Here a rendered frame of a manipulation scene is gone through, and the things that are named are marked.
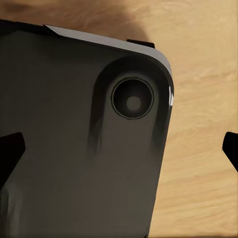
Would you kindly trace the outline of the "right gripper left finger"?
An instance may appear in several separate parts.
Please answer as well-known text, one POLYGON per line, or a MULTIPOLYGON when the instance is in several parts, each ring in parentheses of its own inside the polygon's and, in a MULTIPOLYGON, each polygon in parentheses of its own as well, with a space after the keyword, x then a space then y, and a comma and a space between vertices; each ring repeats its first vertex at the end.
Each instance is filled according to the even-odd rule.
POLYGON ((0 191, 25 150, 22 132, 0 137, 0 191))

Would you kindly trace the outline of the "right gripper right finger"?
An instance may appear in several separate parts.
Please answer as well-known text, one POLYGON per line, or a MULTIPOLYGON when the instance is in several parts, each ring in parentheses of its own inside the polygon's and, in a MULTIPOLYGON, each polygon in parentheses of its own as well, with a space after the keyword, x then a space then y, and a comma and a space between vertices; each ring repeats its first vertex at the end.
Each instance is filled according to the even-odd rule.
POLYGON ((222 149, 238 172, 238 134, 227 132, 222 149))

